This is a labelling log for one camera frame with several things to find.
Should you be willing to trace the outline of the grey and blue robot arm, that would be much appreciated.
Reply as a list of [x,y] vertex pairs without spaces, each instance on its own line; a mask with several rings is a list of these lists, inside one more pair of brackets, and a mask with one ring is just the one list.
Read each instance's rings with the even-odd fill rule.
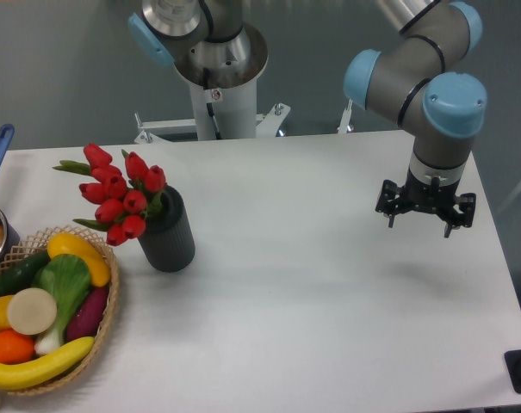
[[[485,117],[487,92],[453,66],[482,34],[481,18],[459,1],[380,1],[402,43],[372,49],[349,64],[350,102],[392,121],[414,138],[406,182],[382,184],[377,212],[438,216],[448,230],[470,227],[476,197],[456,192]],[[144,1],[127,25],[152,61],[188,84],[201,140],[260,136],[257,79],[268,61],[264,37],[243,18],[240,1]]]

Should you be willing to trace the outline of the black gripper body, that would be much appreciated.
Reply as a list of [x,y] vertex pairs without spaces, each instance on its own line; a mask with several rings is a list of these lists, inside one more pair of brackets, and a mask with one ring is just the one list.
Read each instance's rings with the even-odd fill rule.
[[420,181],[412,172],[407,171],[406,183],[401,188],[396,199],[398,214],[420,212],[429,214],[455,214],[456,190],[459,180],[450,185],[439,183],[425,183]]

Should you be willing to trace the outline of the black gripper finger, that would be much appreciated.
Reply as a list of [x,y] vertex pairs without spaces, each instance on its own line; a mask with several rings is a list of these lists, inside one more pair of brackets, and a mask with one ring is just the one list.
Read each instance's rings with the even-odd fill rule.
[[381,191],[379,193],[375,210],[382,213],[388,219],[388,227],[394,227],[394,221],[397,215],[404,212],[404,204],[401,199],[403,187],[399,187],[395,182],[384,180],[382,182]]
[[440,219],[445,223],[443,236],[449,238],[453,230],[470,228],[474,221],[476,194],[453,194],[450,201],[440,208]]

